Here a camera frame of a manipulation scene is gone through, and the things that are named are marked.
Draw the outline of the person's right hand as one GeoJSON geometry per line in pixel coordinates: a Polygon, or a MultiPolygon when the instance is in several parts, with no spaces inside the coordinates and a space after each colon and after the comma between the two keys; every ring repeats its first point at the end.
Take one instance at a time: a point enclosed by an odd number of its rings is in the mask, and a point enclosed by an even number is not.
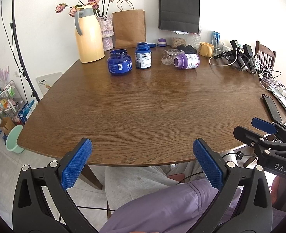
{"type": "Polygon", "coordinates": [[[282,210],[286,205],[286,179],[276,176],[271,185],[273,207],[282,210]]]}

